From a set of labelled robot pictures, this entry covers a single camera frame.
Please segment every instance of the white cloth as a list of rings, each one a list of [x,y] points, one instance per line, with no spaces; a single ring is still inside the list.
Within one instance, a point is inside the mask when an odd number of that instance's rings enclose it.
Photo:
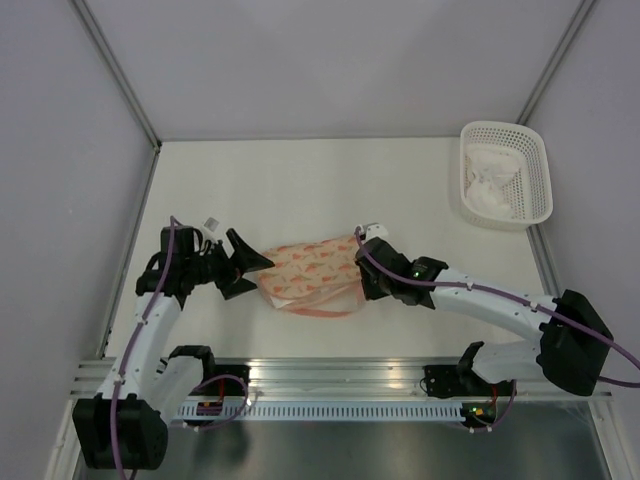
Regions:
[[[485,215],[512,218],[513,209],[501,189],[520,171],[518,159],[489,146],[470,146],[468,153],[471,168],[467,174],[471,185],[466,196],[471,206]]]

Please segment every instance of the plastic bag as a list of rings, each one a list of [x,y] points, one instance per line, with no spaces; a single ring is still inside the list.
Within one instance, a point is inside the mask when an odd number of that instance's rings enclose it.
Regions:
[[[273,248],[263,255],[275,267],[258,274],[258,287],[274,308],[312,317],[344,317],[364,304],[357,250],[353,235]]]

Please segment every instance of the white basket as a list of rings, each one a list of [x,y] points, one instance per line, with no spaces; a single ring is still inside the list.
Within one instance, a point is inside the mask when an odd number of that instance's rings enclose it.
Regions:
[[[467,200],[466,192],[470,185],[468,170],[471,166],[469,147],[476,145],[490,145],[494,150],[519,159],[520,171],[502,187],[504,198],[514,212],[513,218],[480,213]],[[458,175],[452,176],[452,184],[453,188],[460,191],[460,213],[469,223],[498,230],[524,230],[530,225],[544,222],[551,215],[553,199],[547,154],[542,138],[530,128],[502,122],[473,122],[466,125],[460,136],[458,172]]]

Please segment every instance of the gray wall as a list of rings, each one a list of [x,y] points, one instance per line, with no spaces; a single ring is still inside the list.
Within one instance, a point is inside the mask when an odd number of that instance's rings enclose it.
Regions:
[[[89,0],[164,139],[515,121],[578,0]]]
[[[64,0],[0,2],[0,477],[42,478],[151,148]]]
[[[555,211],[545,224],[564,286],[593,300],[640,355],[640,2],[600,2],[531,120],[547,145]],[[612,354],[607,370],[638,381]],[[616,390],[640,454],[640,393]]]

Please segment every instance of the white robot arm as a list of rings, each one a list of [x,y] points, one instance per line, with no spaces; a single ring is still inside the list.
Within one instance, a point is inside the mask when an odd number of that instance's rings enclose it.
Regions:
[[[207,221],[205,234],[209,225]],[[159,375],[156,370],[169,332],[197,285],[214,283],[229,300],[256,288],[243,278],[246,272],[273,267],[233,229],[227,237],[234,248],[231,257],[221,241],[205,240],[193,227],[162,230],[160,252],[136,284],[131,340],[96,396],[79,400],[73,410],[89,468],[158,468],[167,448],[169,421],[196,386],[216,375],[211,349],[200,345],[177,347],[164,372]]]
[[[407,305],[457,312],[524,339],[510,344],[470,345],[456,367],[467,391],[481,393],[490,384],[504,380],[544,376],[570,393],[593,393],[609,347],[557,322],[551,315],[561,313],[613,339],[583,295],[571,290],[561,298],[511,292],[480,282],[443,261],[420,257],[411,262],[382,239],[386,235],[387,230],[380,224],[359,226],[356,230],[360,244],[356,263],[367,300],[392,296]],[[447,396],[443,392],[434,394]]]

